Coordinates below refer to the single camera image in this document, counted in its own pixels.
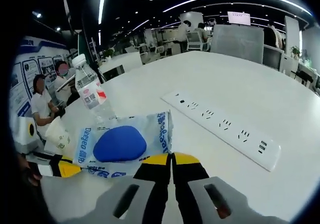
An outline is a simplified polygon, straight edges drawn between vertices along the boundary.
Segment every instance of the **bottle cap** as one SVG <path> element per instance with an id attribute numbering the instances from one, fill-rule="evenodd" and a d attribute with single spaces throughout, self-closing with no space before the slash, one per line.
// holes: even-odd
<path id="1" fill-rule="evenodd" d="M 74 68 L 78 67 L 79 65 L 82 65 L 86 62 L 86 56 L 85 54 L 80 54 L 72 59 L 72 66 Z"/>

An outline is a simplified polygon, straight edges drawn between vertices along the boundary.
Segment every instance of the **power strip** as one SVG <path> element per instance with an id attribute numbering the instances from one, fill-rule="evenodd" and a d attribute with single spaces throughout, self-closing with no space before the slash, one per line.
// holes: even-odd
<path id="1" fill-rule="evenodd" d="M 276 167 L 281 147 L 261 131 L 244 125 L 238 117 L 229 116 L 222 109 L 181 91 L 171 92 L 161 99 L 269 172 Z"/>

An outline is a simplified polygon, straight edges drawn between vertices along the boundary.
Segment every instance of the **blue object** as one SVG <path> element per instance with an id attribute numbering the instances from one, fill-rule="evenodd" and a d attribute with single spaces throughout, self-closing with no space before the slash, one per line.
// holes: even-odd
<path id="1" fill-rule="evenodd" d="M 94 157 L 102 163 L 124 162 L 139 158 L 147 143 L 133 126 L 119 126 L 105 132 L 93 148 Z"/>

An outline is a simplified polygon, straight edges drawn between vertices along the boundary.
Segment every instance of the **white cup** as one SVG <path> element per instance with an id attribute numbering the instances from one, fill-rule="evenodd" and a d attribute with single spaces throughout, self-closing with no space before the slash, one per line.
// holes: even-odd
<path id="1" fill-rule="evenodd" d="M 70 137 L 70 134 L 61 121 L 60 116 L 56 117 L 50 123 L 45 132 L 45 138 L 60 149 L 63 156 L 73 159 L 75 142 Z"/>

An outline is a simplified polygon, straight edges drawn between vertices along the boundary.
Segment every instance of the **plastic bottle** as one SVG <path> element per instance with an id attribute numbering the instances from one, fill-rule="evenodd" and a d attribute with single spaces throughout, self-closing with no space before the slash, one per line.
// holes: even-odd
<path id="1" fill-rule="evenodd" d="M 75 68 L 75 88 L 85 106 L 96 116 L 97 123 L 116 117 L 97 73 L 87 64 L 86 56 L 80 54 L 72 60 Z"/>

